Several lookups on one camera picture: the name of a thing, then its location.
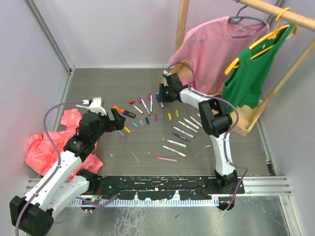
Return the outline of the orange black highlighter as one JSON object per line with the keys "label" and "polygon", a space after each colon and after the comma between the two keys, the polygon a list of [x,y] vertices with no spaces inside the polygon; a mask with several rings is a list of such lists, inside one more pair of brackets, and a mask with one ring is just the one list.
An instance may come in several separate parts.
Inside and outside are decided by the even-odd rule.
{"label": "orange black highlighter", "polygon": [[127,110],[120,110],[120,112],[121,112],[123,115],[127,116],[127,117],[136,118],[136,114],[134,114],[134,113],[132,113],[132,112],[129,112],[129,111],[127,111]]}

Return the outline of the purple cap white marker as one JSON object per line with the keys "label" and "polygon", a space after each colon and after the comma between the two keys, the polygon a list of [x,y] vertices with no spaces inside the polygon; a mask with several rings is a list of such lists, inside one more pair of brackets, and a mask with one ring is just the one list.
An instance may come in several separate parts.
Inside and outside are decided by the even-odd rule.
{"label": "purple cap white marker", "polygon": [[150,93],[150,113],[153,113],[153,97],[152,94]]}

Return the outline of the pink cap marker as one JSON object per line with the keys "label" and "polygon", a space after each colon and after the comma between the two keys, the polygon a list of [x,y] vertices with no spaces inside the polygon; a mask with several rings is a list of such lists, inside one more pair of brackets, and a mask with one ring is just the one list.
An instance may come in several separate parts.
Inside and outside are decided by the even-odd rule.
{"label": "pink cap marker", "polygon": [[146,103],[144,102],[144,100],[143,100],[142,98],[140,98],[140,100],[141,100],[141,103],[143,104],[143,106],[144,106],[144,108],[145,108],[146,113],[148,114],[148,116],[150,116],[151,113],[150,113],[150,111],[149,111],[149,109],[148,109]]}

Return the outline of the white silver marker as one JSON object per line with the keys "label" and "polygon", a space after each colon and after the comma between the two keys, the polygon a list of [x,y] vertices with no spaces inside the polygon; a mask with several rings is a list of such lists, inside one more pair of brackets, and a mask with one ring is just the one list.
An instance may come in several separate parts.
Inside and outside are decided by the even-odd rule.
{"label": "white silver marker", "polygon": [[80,108],[80,109],[89,110],[89,107],[82,106],[82,105],[76,105],[76,107],[77,107],[77,108]]}

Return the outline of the magenta marker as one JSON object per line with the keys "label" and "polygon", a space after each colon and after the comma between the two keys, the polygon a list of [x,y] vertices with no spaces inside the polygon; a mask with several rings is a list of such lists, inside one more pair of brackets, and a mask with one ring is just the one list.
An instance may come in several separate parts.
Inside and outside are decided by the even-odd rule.
{"label": "magenta marker", "polygon": [[190,129],[191,131],[198,133],[198,131],[196,129],[190,127],[189,125],[183,123],[182,121],[179,120],[178,123],[180,123],[181,125],[183,125],[184,127],[188,128],[188,129]]}

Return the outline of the yellow cap marker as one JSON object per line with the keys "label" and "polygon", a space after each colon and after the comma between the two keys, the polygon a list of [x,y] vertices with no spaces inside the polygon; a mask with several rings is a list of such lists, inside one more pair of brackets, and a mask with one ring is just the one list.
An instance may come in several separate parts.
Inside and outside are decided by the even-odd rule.
{"label": "yellow cap marker", "polygon": [[200,127],[203,127],[202,124],[201,124],[201,122],[197,121],[194,117],[189,116],[189,118],[190,118],[191,120],[193,120],[193,121],[194,121],[197,125],[199,125]]}

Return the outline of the grey marker pen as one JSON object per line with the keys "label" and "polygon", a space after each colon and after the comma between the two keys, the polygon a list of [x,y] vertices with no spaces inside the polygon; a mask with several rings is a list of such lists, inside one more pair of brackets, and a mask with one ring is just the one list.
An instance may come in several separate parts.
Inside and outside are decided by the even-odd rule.
{"label": "grey marker pen", "polygon": [[199,129],[199,126],[198,126],[198,125],[192,123],[192,122],[191,122],[190,120],[188,120],[187,118],[183,118],[183,119],[184,119],[184,121],[185,121],[186,123],[190,124],[190,125],[193,126],[195,129]]}

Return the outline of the purple marker pen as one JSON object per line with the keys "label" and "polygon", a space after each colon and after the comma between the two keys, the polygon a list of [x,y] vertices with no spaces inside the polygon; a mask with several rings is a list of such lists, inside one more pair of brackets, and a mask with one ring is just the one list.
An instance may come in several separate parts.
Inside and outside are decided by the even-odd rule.
{"label": "purple marker pen", "polygon": [[177,138],[180,138],[180,139],[182,139],[182,140],[184,140],[184,141],[190,143],[190,140],[189,140],[189,139],[187,139],[187,138],[185,138],[185,137],[182,137],[181,135],[178,135],[178,134],[176,134],[176,133],[174,133],[174,132],[171,132],[171,131],[169,131],[169,133],[170,133],[171,135],[177,137]]}

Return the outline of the teal marker pen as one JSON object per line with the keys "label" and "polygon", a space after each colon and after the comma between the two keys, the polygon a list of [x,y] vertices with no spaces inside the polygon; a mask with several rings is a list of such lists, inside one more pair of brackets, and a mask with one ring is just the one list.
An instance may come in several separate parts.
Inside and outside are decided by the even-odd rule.
{"label": "teal marker pen", "polygon": [[185,144],[182,144],[182,143],[179,143],[179,142],[176,142],[176,141],[173,141],[173,140],[166,140],[167,142],[171,143],[171,144],[174,144],[174,145],[177,145],[179,147],[183,147],[183,148],[186,148],[187,145]]}

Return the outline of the light pink marker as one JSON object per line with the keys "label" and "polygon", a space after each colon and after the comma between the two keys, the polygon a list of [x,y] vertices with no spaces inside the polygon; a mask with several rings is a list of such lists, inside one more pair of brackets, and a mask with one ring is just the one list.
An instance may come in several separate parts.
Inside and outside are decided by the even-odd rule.
{"label": "light pink marker", "polygon": [[169,162],[177,162],[177,159],[173,159],[173,158],[165,158],[165,157],[157,157],[158,160],[162,160],[162,161],[169,161]]}

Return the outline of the yellow marker pen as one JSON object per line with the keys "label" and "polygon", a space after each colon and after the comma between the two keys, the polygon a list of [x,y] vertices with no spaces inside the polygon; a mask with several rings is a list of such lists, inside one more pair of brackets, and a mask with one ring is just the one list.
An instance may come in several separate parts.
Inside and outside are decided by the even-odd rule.
{"label": "yellow marker pen", "polygon": [[164,145],[162,145],[162,147],[163,147],[164,149],[169,150],[169,151],[171,151],[171,152],[173,152],[173,153],[176,153],[176,154],[178,154],[178,155],[180,155],[180,156],[182,156],[182,157],[186,157],[186,156],[187,156],[186,154],[181,153],[181,152],[179,152],[179,151],[177,151],[177,150],[175,150],[175,149],[173,149],[173,148],[170,148],[170,147],[167,147],[167,146],[164,146]]}

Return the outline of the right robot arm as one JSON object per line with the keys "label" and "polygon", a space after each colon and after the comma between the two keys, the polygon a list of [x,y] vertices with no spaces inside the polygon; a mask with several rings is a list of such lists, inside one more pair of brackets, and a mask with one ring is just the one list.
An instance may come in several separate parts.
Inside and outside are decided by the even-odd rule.
{"label": "right robot arm", "polygon": [[163,82],[159,85],[158,101],[163,103],[179,101],[199,110],[202,128],[211,138],[214,148],[216,188],[223,194],[232,189],[236,190],[239,181],[229,145],[232,117],[223,99],[184,86],[178,74],[164,71]]}

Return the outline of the pink t-shirt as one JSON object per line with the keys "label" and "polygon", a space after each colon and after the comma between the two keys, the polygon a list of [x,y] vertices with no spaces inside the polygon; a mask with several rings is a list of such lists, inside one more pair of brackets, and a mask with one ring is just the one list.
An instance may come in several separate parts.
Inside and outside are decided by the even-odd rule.
{"label": "pink t-shirt", "polygon": [[189,62],[194,75],[181,76],[183,85],[192,83],[194,89],[206,94],[221,92],[227,67],[267,33],[269,25],[264,23],[233,24],[227,16],[217,18],[190,29],[169,63]]}

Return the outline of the red crumpled plastic bag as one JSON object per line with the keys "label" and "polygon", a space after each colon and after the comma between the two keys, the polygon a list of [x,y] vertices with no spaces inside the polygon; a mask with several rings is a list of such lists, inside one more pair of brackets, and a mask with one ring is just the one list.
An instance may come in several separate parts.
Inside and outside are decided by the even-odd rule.
{"label": "red crumpled plastic bag", "polygon": [[[81,119],[82,115],[78,109],[65,110],[61,119],[61,125],[65,126],[66,130],[49,132],[49,135],[59,151],[63,150],[66,142],[75,134]],[[25,162],[29,167],[41,176],[44,176],[51,169],[57,159],[58,156],[56,150],[49,141],[46,133],[30,136],[25,159]],[[67,180],[72,180],[81,169],[96,174],[102,166],[103,162],[94,153],[91,153],[86,160],[70,174]]]}

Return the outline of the green tank top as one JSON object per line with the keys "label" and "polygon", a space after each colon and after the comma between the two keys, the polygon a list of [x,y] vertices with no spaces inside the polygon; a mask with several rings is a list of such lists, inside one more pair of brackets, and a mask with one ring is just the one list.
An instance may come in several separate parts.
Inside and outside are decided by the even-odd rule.
{"label": "green tank top", "polygon": [[[259,103],[263,84],[268,76],[275,56],[283,43],[295,35],[297,26],[289,23],[289,27],[282,29],[275,39],[261,42],[254,49],[247,47],[238,55],[239,67],[233,69],[230,77],[223,86],[223,98],[232,106],[228,109],[233,111],[232,107],[243,107],[244,105],[254,109]],[[258,57],[251,59],[264,49],[273,45],[271,49]]]}

